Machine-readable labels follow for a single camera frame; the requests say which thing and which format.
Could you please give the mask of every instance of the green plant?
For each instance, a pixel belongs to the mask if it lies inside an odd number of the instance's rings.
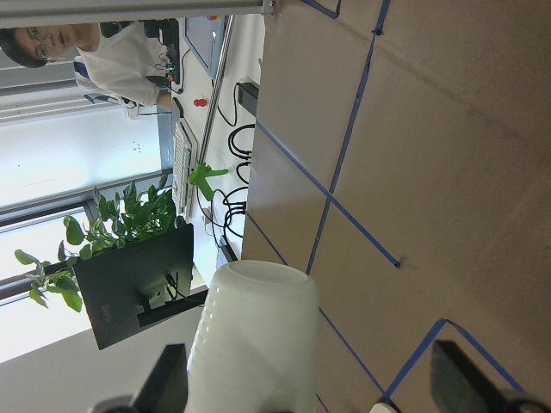
[[[29,297],[47,307],[43,293],[46,289],[51,293],[62,294],[70,308],[81,311],[83,301],[78,294],[73,265],[105,250],[123,248],[174,229],[176,207],[172,200],[172,189],[163,190],[166,181],[167,176],[163,176],[158,185],[151,185],[147,192],[138,192],[132,181],[122,192],[122,199],[117,193],[113,200],[106,200],[96,188],[94,193],[100,212],[99,219],[90,221],[88,229],[81,228],[70,215],[63,219],[66,242],[81,248],[78,253],[70,252],[65,247],[65,241],[61,241],[58,248],[58,259],[62,262],[60,266],[56,264],[57,267],[54,267],[50,262],[41,262],[26,252],[16,250],[15,257],[21,264],[36,266],[34,271],[27,273],[27,277],[32,280]],[[121,200],[124,212],[121,211]]]

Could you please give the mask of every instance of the green object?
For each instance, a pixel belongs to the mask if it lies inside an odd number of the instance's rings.
[[[123,248],[130,243],[174,230],[176,206],[172,200],[172,189],[164,190],[166,181],[167,176],[161,177],[156,187],[151,185],[145,192],[138,192],[135,182],[132,181],[124,189],[122,197],[117,193],[113,200],[106,200],[95,189],[100,218],[90,221],[90,227],[85,229],[72,216],[64,217],[66,242],[81,248],[78,253],[70,252],[65,248],[65,241],[61,241],[58,259],[63,266],[57,271],[54,267],[48,268],[50,262],[41,262],[30,254],[17,250],[15,257],[21,264],[34,264],[36,267],[27,275],[33,281],[30,298],[47,307],[45,295],[41,291],[45,288],[50,293],[62,294],[70,308],[81,311],[82,299],[78,295],[78,285],[71,270],[73,265],[93,260],[103,250]],[[121,211],[121,202],[124,203],[124,212]]]
[[[213,170],[204,163],[198,163],[195,170],[189,175],[188,182],[199,188],[206,200],[213,200],[214,191],[210,188],[207,178],[227,174],[228,170]]]

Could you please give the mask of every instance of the white desk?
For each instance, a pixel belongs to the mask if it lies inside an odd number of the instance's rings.
[[[182,33],[183,25],[180,21],[180,30]],[[188,45],[180,36],[180,53],[181,56],[188,50]],[[264,41],[264,23],[261,15],[239,15],[236,16],[229,53],[226,63],[226,73],[224,83],[220,93],[219,106],[225,117],[233,122],[233,87],[236,82],[253,81],[260,84],[261,65],[259,60],[263,56],[263,41]],[[181,95],[176,96],[182,104],[184,117],[189,123],[195,136],[202,142],[205,124],[207,120],[208,107],[197,108],[194,105],[195,99],[205,98],[208,101],[213,90],[211,78],[202,68],[201,64],[196,60],[195,55],[190,52],[183,62],[183,81],[184,91]],[[235,127],[229,127],[220,114],[214,118],[213,131],[211,133],[210,144],[206,157],[206,164],[210,165],[214,170],[229,170],[229,174],[224,176],[215,176],[208,178],[213,189],[221,189],[228,194],[236,188],[244,186],[236,174],[236,167],[243,162],[242,159],[234,157],[227,149],[227,137],[236,127],[255,123],[255,118],[249,114],[244,108],[238,104],[238,123]],[[250,150],[252,148],[252,140],[254,136],[253,129],[246,129],[241,132],[235,139],[239,148]],[[249,171],[247,168],[241,169],[241,173],[245,179],[248,178]],[[209,207],[201,194],[201,205]],[[239,191],[231,200],[241,201],[246,199],[246,191]],[[223,223],[224,215],[227,207],[221,203],[222,197],[216,194],[214,197],[214,218],[216,222]],[[208,220],[203,218],[203,214],[197,204],[197,191],[194,193],[194,206],[191,211],[190,222],[195,228],[195,254],[194,261],[197,269],[201,273],[201,277],[205,283],[210,286],[214,271],[216,270],[216,256],[218,250],[214,242],[212,234],[212,226]],[[245,216],[238,215],[233,217],[232,229],[237,233],[243,234]],[[236,237],[228,232],[230,245],[236,252],[238,257],[241,255],[241,238]],[[217,239],[220,238],[220,232],[217,232]]]

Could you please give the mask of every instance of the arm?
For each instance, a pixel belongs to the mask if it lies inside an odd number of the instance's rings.
[[[159,91],[156,104],[163,109],[172,110],[172,94],[162,90]]]

